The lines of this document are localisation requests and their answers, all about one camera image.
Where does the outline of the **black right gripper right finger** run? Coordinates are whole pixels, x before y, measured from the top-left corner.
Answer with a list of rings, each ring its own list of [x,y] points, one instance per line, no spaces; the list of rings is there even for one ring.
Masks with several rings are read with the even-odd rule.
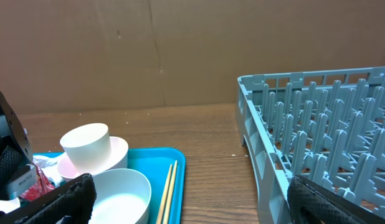
[[[292,177],[287,202],[293,223],[385,224],[385,219],[356,205],[304,176]]]

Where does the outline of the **grey-green bowl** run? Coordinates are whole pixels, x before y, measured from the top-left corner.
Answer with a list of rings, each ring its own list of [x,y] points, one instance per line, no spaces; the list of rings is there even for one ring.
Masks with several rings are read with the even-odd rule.
[[[112,169],[93,176],[97,198],[89,224],[147,224],[151,184],[141,172]]]

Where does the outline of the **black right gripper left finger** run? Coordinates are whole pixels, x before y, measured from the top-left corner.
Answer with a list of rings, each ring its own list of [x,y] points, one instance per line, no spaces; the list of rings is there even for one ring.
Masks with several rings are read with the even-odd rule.
[[[88,223],[97,193],[91,174],[82,174],[7,214],[0,224]]]

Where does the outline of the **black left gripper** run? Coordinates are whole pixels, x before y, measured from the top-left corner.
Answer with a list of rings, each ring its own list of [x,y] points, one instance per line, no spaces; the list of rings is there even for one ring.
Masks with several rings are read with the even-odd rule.
[[[27,134],[0,91],[0,200],[15,199],[37,182],[32,160]]]

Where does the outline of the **white tissue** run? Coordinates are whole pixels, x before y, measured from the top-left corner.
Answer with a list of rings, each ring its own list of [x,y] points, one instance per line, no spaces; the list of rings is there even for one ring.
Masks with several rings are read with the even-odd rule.
[[[49,182],[55,187],[59,187],[65,179],[59,174],[57,168],[62,155],[57,157],[47,157],[42,155],[33,156],[33,162],[37,164]]]

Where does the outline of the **red snack wrapper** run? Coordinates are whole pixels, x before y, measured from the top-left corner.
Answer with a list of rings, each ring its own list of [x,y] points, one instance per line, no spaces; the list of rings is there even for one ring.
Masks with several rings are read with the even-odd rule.
[[[36,183],[19,196],[23,200],[33,201],[55,189],[42,169],[37,164],[34,165],[36,166]]]

